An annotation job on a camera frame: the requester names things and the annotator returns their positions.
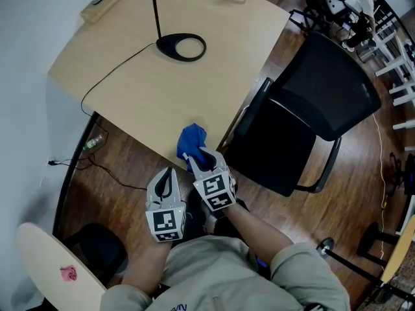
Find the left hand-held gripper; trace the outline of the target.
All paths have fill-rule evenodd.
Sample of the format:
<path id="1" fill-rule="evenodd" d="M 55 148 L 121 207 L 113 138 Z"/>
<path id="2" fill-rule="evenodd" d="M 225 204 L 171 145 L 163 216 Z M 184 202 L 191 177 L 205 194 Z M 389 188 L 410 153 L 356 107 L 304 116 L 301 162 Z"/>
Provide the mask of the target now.
<path id="1" fill-rule="evenodd" d="M 164 168 L 153 177 L 147 186 L 146 206 L 148 226 L 157 242 L 171 242 L 183 238 L 186 203 L 181 202 L 175 169 Z"/>

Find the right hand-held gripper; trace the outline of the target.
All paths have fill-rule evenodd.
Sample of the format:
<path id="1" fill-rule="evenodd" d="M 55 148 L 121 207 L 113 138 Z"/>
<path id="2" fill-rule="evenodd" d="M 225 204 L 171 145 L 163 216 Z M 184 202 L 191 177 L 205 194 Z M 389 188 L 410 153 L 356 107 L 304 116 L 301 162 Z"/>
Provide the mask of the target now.
<path id="1" fill-rule="evenodd" d="M 223 210 L 236 203 L 235 183 L 223 155 L 207 147 L 199 148 L 204 165 L 197 158 L 189 156 L 189 164 L 195 181 L 195 189 L 210 211 Z"/>

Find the blue cloth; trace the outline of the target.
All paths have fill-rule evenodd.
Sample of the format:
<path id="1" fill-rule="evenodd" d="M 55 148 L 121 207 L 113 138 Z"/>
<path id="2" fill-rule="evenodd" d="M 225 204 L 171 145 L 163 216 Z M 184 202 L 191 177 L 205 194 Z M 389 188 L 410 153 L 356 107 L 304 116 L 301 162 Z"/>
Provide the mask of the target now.
<path id="1" fill-rule="evenodd" d="M 195 123 L 185 127 L 182 130 L 177 142 L 176 156 L 178 159 L 185 161 L 188 172 L 192 172 L 192 168 L 188 159 L 189 156 L 197 159 L 203 168 L 207 166 L 207 160 L 200 152 L 200 147 L 206 146 L 206 137 L 206 131 Z"/>

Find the person's right forearm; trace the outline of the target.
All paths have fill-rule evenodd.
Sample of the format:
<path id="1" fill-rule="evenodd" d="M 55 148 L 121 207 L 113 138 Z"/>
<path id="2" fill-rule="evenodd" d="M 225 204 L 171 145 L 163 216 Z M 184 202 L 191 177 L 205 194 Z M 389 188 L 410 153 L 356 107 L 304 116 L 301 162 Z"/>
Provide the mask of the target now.
<path id="1" fill-rule="evenodd" d="M 280 251 L 293 245 L 285 234 L 237 203 L 226 207 L 223 213 L 246 244 L 268 266 Z"/>

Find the person's left forearm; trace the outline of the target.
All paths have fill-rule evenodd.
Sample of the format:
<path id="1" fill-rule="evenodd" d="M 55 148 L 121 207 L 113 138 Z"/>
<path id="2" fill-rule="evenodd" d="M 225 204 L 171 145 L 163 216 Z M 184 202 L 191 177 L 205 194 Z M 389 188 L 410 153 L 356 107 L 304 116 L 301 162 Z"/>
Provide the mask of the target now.
<path id="1" fill-rule="evenodd" d="M 129 265 L 121 284 L 132 286 L 151 297 L 163 279 L 172 242 L 152 241 Z"/>

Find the person's black trousers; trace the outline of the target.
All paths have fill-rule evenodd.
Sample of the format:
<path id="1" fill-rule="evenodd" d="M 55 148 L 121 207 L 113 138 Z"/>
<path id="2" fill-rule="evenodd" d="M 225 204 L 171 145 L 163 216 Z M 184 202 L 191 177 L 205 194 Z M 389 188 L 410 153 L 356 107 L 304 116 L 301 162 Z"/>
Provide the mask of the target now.
<path id="1" fill-rule="evenodd" d="M 242 236 L 222 210 L 211 212 L 195 188 L 189 193 L 183 241 L 206 235 L 239 238 Z"/>

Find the clear plastic bottle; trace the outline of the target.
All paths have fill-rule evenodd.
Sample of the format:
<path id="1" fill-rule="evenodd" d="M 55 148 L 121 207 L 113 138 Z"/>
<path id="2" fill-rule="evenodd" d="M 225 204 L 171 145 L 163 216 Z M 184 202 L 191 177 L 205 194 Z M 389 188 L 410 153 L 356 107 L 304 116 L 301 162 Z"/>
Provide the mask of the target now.
<path id="1" fill-rule="evenodd" d="M 99 134 L 98 136 L 89 139 L 85 145 L 82 147 L 83 150 L 89 150 L 95 148 L 96 146 L 105 142 L 106 138 L 103 134 Z"/>

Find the person's grey-green sweatshirt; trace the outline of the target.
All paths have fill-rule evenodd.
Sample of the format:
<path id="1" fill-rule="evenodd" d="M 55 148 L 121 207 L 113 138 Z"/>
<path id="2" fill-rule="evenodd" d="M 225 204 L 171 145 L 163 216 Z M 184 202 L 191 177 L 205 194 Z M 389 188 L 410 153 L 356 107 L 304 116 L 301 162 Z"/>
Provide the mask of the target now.
<path id="1" fill-rule="evenodd" d="M 171 249 L 152 299 L 119 284 L 102 296 L 100 311 L 350 311 L 350 298 L 317 251 L 293 244 L 258 274 L 249 247 L 238 238 L 203 236 Z"/>

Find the pink crumpled item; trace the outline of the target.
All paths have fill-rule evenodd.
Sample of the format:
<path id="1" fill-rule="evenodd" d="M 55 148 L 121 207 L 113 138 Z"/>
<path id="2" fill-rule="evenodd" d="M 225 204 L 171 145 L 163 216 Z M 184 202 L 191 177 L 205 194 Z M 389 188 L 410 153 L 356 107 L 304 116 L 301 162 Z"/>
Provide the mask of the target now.
<path id="1" fill-rule="evenodd" d="M 77 269 L 73 265 L 61 267 L 60 274 L 65 282 L 76 281 L 78 277 Z"/>

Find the black desk lamp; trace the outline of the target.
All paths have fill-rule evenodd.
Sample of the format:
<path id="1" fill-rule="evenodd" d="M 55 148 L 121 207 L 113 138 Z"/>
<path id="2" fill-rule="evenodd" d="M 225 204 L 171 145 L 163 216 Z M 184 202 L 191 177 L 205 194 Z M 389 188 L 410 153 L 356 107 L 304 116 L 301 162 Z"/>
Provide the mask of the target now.
<path id="1" fill-rule="evenodd" d="M 156 40 L 156 46 L 158 50 L 164 55 L 168 56 L 169 58 L 172 58 L 173 60 L 177 60 L 180 62 L 195 62 L 201 59 L 201 57 L 205 55 L 206 49 L 207 49 L 205 40 L 199 35 L 191 34 L 191 33 L 176 33 L 176 34 L 168 34 L 168 35 L 162 36 L 160 20 L 159 20 L 159 15 L 158 15 L 157 0 L 152 0 L 152 5 L 154 9 L 156 30 L 158 34 L 158 39 Z M 177 45 L 184 40 L 198 41 L 202 45 L 202 52 L 199 55 L 193 56 L 193 57 L 182 56 L 177 51 Z"/>

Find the black pole with round base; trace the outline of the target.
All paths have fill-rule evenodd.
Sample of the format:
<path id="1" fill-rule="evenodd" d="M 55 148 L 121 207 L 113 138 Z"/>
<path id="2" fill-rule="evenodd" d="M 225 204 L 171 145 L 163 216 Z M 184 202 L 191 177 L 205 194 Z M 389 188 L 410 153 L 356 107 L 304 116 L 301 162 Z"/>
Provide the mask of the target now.
<path id="1" fill-rule="evenodd" d="M 335 247 L 335 241 L 332 238 L 326 238 L 319 245 L 317 246 L 316 250 L 319 253 L 319 255 L 326 259 L 327 257 L 331 257 L 332 259 L 335 259 L 337 262 L 341 263 L 345 267 L 349 268 L 351 271 L 354 271 L 361 277 L 364 277 L 368 281 L 378 285 L 383 286 L 385 285 L 384 282 L 380 279 L 375 277 L 374 275 L 368 273 L 367 271 L 364 271 L 363 269 L 359 268 L 358 266 L 352 264 L 348 260 L 342 258 L 341 256 L 337 255 L 333 250 Z"/>

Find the black background office chair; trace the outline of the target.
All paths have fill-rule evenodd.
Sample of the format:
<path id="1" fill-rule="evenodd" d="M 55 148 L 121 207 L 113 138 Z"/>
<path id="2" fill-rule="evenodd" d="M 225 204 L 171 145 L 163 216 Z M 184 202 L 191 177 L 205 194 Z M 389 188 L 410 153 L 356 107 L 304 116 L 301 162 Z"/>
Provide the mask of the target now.
<path id="1" fill-rule="evenodd" d="M 342 24 L 342 18 L 332 14 L 326 0 L 305 0 L 306 7 L 303 10 L 293 9 L 289 12 L 289 20 L 302 32 L 310 32 L 318 29 L 329 36 L 331 26 Z"/>

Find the wooden tissue box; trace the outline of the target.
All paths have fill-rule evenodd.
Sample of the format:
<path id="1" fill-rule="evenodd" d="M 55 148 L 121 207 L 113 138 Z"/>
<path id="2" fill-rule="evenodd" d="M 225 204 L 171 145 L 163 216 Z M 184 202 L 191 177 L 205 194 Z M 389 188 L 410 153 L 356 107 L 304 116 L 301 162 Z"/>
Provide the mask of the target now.
<path id="1" fill-rule="evenodd" d="M 94 24 L 120 0 L 92 0 L 81 12 L 85 23 Z"/>

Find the black tripod base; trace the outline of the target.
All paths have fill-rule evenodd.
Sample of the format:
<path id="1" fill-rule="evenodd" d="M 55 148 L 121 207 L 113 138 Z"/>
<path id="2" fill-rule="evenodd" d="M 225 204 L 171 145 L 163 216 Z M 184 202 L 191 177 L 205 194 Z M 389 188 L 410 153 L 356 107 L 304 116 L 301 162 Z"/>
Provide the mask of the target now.
<path id="1" fill-rule="evenodd" d="M 408 155 L 407 160 L 405 161 L 404 170 L 401 167 L 401 160 L 396 159 L 393 152 L 390 153 L 390 157 L 394 162 L 395 173 L 392 175 L 393 188 L 388 195 L 393 196 L 395 191 L 400 188 L 401 184 L 404 184 L 405 195 L 415 195 L 415 155 Z"/>

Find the white metal desk frames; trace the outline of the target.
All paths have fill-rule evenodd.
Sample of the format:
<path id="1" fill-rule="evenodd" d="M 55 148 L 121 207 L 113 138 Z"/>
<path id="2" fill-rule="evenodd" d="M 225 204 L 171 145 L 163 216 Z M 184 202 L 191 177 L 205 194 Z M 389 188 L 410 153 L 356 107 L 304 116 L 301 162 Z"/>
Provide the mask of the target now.
<path id="1" fill-rule="evenodd" d="M 405 112 L 405 119 L 392 125 L 394 131 L 410 132 L 404 151 L 415 151 L 415 24 L 405 23 L 394 11 L 375 13 L 375 45 L 364 41 L 357 47 L 362 63 L 373 61 L 378 78 L 388 78 L 388 93 L 395 108 Z"/>

